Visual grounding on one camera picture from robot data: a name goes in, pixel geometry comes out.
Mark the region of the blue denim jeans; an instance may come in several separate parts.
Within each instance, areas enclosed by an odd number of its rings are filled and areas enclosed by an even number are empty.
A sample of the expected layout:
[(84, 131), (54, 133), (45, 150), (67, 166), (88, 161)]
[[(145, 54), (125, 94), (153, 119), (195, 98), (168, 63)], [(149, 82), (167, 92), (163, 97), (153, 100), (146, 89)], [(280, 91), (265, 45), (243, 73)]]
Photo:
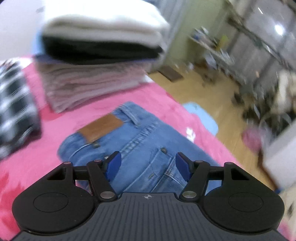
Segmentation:
[(85, 166), (90, 161), (105, 160), (115, 151), (121, 153), (121, 166), (110, 184), (117, 194), (180, 194), (187, 183), (176, 167), (178, 152), (192, 161), (217, 165), (197, 145), (133, 102), (124, 103), (94, 125), (67, 137), (58, 155), (63, 162)]

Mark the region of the light blue plastic stool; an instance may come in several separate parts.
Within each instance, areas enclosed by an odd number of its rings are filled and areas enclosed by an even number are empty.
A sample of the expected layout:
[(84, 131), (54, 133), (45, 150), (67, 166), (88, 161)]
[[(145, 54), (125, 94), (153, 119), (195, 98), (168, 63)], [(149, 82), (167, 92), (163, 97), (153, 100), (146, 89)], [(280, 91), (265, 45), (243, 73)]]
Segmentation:
[(201, 106), (195, 102), (187, 102), (183, 104), (183, 107), (189, 113), (197, 115), (207, 131), (209, 131), (214, 136), (217, 135), (219, 131), (217, 122)]

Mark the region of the pink plastic bag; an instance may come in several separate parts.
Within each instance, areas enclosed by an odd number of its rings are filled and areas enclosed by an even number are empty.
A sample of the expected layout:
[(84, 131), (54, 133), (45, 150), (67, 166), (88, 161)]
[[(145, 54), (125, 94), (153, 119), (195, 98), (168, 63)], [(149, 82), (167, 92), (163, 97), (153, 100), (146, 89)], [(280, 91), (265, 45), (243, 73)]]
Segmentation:
[(262, 148), (261, 136), (262, 130), (258, 127), (251, 126), (241, 134), (243, 144), (254, 153), (258, 153)]

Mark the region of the pink floral bed blanket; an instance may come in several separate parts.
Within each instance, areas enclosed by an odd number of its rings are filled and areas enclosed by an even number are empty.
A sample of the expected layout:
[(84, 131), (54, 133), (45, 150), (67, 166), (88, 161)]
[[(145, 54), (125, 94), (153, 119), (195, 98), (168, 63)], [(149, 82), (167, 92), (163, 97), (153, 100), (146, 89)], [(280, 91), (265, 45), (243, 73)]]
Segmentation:
[(45, 102), (36, 64), (24, 69), (41, 116), (41, 135), (1, 161), (1, 238), (19, 228), (13, 200), (62, 162), (84, 166), (115, 151), (121, 167), (111, 185), (122, 192), (175, 192), (186, 185), (175, 166), (177, 152), (222, 166), (236, 162), (200, 119), (154, 82), (54, 113)]

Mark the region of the pink patterned folded garment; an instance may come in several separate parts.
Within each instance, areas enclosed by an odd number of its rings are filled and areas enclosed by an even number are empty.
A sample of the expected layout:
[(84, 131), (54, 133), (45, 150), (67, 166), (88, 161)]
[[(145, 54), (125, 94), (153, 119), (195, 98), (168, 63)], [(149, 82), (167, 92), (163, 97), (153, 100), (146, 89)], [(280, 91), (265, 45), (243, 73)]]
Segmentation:
[(46, 100), (56, 113), (90, 99), (135, 88), (145, 82), (151, 61), (102, 65), (35, 62)]

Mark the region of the black white plaid garment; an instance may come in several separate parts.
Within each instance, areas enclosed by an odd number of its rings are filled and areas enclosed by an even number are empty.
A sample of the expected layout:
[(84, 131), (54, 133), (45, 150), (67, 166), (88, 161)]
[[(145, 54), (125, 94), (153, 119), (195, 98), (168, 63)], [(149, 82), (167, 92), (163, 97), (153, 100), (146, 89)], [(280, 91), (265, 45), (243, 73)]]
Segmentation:
[(1, 159), (41, 132), (35, 98), (18, 61), (1, 64)]

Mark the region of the wheelchair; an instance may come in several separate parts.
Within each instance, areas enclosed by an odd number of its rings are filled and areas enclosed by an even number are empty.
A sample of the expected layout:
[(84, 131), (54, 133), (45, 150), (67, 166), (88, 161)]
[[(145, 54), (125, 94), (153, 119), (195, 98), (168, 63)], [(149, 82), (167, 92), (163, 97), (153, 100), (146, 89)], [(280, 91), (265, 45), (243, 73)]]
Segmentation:
[(295, 113), (292, 110), (282, 114), (276, 113), (274, 101), (277, 90), (278, 81), (266, 92), (254, 82), (241, 87), (238, 92), (234, 93), (231, 101), (234, 105), (244, 105), (244, 97), (250, 97), (253, 102), (243, 111), (243, 120), (269, 128), (274, 136), (279, 136), (295, 121)]

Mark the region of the brown floor mat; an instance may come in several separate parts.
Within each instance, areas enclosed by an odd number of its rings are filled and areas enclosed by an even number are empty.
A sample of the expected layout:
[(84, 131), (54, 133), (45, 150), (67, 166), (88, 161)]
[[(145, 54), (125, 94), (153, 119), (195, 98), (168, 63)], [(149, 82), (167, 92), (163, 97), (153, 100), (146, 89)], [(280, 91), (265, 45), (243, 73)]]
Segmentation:
[(170, 66), (162, 66), (158, 72), (170, 80), (170, 82), (176, 82), (184, 78), (180, 73), (175, 71), (175, 69), (171, 68)]

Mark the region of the beige coat on wheelchair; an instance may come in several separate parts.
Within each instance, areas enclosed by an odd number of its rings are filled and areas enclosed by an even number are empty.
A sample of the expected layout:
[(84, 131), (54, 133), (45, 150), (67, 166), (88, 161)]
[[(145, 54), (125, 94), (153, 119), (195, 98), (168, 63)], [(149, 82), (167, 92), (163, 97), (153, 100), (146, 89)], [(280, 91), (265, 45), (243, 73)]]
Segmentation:
[(295, 72), (282, 70), (278, 75), (278, 90), (274, 101), (276, 113), (295, 113)]

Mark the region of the cluttered side table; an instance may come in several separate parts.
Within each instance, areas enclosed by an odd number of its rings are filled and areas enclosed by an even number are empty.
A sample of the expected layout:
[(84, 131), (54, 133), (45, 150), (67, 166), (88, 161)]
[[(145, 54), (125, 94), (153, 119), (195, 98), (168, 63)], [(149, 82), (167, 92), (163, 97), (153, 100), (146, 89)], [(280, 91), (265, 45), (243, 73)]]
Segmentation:
[(223, 72), (240, 84), (245, 82), (244, 77), (235, 70), (234, 57), (219, 47), (219, 42), (209, 36), (206, 28), (193, 29), (189, 40), (201, 49), (201, 53), (196, 54), (194, 59), (197, 65), (204, 64), (208, 70), (207, 73), (201, 73), (204, 80), (214, 83), (217, 75)]

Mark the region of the white folded sweater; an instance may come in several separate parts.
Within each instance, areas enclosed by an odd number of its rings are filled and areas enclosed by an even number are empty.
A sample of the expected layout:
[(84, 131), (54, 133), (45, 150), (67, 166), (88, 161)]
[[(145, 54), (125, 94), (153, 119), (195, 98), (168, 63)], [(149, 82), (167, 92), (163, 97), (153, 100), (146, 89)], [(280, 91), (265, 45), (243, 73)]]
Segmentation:
[(43, 36), (155, 48), (169, 29), (160, 11), (146, 1), (44, 1)]

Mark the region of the grey curtain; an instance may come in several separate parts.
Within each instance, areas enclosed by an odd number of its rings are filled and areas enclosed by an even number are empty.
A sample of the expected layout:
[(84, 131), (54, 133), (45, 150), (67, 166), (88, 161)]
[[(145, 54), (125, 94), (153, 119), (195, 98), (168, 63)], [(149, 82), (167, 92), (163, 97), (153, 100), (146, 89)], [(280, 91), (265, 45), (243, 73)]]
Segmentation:
[(174, 65), (180, 61), (181, 58), (173, 54), (173, 46), (191, 3), (192, 1), (154, 1), (153, 5), (170, 24), (170, 29), (163, 33), (161, 47), (164, 52), (151, 64), (148, 73), (156, 72), (165, 65)]

